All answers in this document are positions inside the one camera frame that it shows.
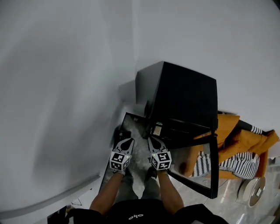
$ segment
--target person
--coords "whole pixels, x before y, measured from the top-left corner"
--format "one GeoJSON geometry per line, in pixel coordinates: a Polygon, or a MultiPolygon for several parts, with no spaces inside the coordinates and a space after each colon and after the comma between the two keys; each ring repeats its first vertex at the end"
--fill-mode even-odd
{"type": "Polygon", "coordinates": [[[213,215],[204,205],[184,207],[183,200],[173,186],[167,171],[147,171],[145,190],[141,199],[133,191],[133,177],[128,169],[116,172],[105,188],[91,203],[90,209],[72,209],[66,219],[74,223],[143,223],[145,221],[183,221],[185,224],[227,222],[213,215]]]}

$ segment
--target white logo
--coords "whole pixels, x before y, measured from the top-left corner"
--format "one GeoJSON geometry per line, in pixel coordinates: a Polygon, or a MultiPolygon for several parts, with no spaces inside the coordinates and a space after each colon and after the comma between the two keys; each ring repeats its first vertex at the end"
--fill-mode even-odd
{"type": "Polygon", "coordinates": [[[164,163],[161,163],[161,168],[166,168],[168,165],[165,165],[164,163]]]}
{"type": "Polygon", "coordinates": [[[121,155],[119,155],[119,157],[118,158],[114,158],[114,160],[116,160],[116,161],[121,161],[122,160],[122,158],[123,158],[123,156],[121,156],[121,155]]]}
{"type": "Polygon", "coordinates": [[[133,218],[138,218],[138,217],[142,217],[143,215],[142,214],[139,214],[139,215],[133,215],[132,217],[130,217],[128,220],[131,220],[133,218]]]}
{"type": "Polygon", "coordinates": [[[159,154],[159,157],[160,157],[162,160],[166,160],[166,156],[165,156],[165,155],[160,155],[160,154],[159,154]]]}

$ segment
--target forearm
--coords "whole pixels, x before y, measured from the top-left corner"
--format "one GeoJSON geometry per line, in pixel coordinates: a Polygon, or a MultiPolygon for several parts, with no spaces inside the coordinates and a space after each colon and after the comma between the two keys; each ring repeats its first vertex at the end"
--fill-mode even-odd
{"type": "Polygon", "coordinates": [[[105,188],[93,200],[90,209],[105,215],[115,201],[122,178],[123,175],[121,173],[115,173],[106,184],[105,188]]]}
{"type": "Polygon", "coordinates": [[[170,181],[170,178],[165,171],[157,173],[161,188],[161,200],[165,209],[171,214],[175,214],[178,210],[184,207],[183,200],[170,181]]]}

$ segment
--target floor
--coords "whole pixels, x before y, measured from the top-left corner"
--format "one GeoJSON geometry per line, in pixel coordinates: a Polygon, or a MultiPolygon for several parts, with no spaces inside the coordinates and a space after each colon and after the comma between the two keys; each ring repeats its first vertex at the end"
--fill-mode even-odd
{"type": "MultiPolygon", "coordinates": [[[[150,167],[147,140],[141,137],[144,129],[143,119],[127,114],[122,126],[131,131],[132,137],[135,139],[129,169],[134,177],[134,192],[141,197],[144,191],[143,179],[145,171],[150,167]]],[[[111,176],[112,170],[107,168],[101,188],[111,176]]],[[[273,215],[280,204],[280,169],[267,168],[266,188],[260,201],[253,208],[239,203],[237,200],[238,189],[242,183],[241,179],[220,179],[218,197],[215,199],[208,199],[173,178],[171,178],[171,181],[180,193],[185,206],[202,203],[211,212],[223,217],[230,224],[259,223],[268,214],[273,215]]],[[[206,186],[210,184],[207,178],[201,178],[201,182],[206,186]]]]}

